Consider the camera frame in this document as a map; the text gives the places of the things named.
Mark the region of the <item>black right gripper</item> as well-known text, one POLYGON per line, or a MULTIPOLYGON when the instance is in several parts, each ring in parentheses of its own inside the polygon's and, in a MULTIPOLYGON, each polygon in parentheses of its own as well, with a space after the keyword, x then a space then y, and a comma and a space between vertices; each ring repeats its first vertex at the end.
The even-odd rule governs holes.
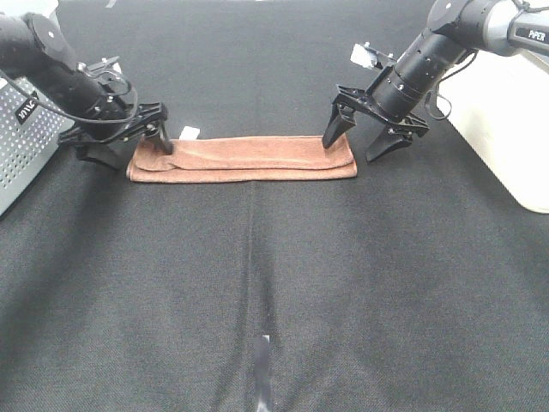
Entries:
POLYGON ((337 95, 332 101, 332 112, 323 134, 323 147, 330 148, 338 138, 356 125, 355 112, 361 112, 385 123, 385 128, 367 148, 365 158, 373 162, 378 158, 412 144, 412 135, 422 137, 430 128, 428 123, 413 114, 387 112, 368 91, 337 84, 337 95))

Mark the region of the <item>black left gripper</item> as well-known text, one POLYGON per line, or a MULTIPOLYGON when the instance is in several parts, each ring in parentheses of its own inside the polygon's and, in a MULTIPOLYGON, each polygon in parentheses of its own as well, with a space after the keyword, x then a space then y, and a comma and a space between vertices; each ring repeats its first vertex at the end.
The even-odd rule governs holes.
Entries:
POLYGON ((77 146, 75 154, 79 161, 96 163, 112 170, 121 168, 120 157, 106 146, 115 141, 144 136, 165 155, 173 153, 173 144, 165 127, 168 111, 163 103, 138 104, 129 115, 118 121, 76 122, 69 130, 59 134, 57 143, 60 146, 77 146))

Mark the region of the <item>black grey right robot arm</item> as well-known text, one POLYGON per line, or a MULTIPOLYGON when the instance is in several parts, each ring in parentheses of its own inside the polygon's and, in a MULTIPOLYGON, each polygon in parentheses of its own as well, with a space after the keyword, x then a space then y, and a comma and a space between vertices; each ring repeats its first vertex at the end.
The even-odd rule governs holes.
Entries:
POLYGON ((367 89, 339 86, 323 146, 330 148, 355 126, 362 112, 385 125, 366 150, 372 162, 422 137, 428 124, 413 114, 438 93, 451 68, 474 61, 480 51, 510 57, 522 50, 548 53, 548 8, 523 1, 436 1, 426 26, 399 58, 367 44, 354 46, 351 60, 379 74, 367 89))

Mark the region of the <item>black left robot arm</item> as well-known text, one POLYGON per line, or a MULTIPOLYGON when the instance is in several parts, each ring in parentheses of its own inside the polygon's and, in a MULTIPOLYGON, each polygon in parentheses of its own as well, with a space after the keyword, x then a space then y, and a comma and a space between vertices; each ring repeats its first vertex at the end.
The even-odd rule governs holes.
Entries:
POLYGON ((19 94, 74 124, 57 143, 80 161, 119 169, 114 141, 144 137, 164 154, 167 108, 144 104, 131 82, 114 69, 116 58, 86 65, 50 19, 35 13, 1 17, 1 75, 19 94))

